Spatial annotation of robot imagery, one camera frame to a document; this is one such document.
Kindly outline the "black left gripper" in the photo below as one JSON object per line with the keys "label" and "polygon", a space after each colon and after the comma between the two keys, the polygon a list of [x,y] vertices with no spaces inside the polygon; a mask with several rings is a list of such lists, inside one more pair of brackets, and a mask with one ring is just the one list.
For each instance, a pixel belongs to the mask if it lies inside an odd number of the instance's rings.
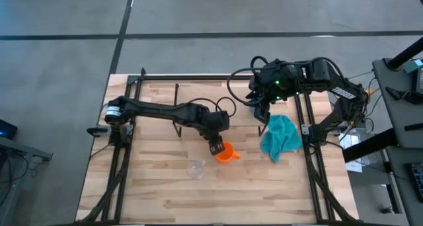
{"label": "black left gripper", "polygon": [[229,115],[227,111],[207,112],[201,119],[200,135],[209,141],[209,150],[212,155],[225,151],[225,144],[220,133],[229,129]]}

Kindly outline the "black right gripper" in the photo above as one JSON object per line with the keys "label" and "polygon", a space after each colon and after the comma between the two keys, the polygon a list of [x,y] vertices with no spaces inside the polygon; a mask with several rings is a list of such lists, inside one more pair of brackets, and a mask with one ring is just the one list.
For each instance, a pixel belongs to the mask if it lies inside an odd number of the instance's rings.
{"label": "black right gripper", "polygon": [[246,99],[249,102],[264,102],[263,105],[254,107],[254,117],[267,124],[270,121],[269,103],[274,104],[293,96],[298,89],[298,78],[298,68],[279,59],[267,63],[258,72],[254,70],[249,81],[250,93]]}

